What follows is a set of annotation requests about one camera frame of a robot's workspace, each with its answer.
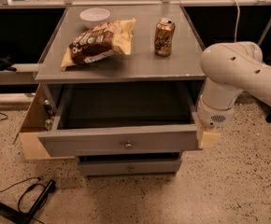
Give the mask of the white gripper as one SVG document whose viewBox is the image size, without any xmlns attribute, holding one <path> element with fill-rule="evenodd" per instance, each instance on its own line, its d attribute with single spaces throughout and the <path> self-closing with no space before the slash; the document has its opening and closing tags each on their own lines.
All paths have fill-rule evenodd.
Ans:
<svg viewBox="0 0 271 224">
<path fill-rule="evenodd" d="M 200 122 L 197 127 L 197 143 L 200 149 L 213 146 L 221 134 L 211 127 L 223 127 L 229 123 L 234 114 L 233 108 L 217 110 L 206 105 L 202 100 L 197 103 L 197 115 Z"/>
</svg>

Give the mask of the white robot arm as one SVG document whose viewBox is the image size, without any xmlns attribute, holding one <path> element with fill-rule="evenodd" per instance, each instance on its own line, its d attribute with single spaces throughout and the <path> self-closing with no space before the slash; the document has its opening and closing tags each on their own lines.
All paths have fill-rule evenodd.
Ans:
<svg viewBox="0 0 271 224">
<path fill-rule="evenodd" d="M 206 80 L 197 101 L 197 141 L 203 149 L 216 143 L 234 113 L 236 98 L 244 91 L 271 106 L 271 66 L 263 62 L 253 42 L 217 43 L 200 59 Z"/>
</svg>

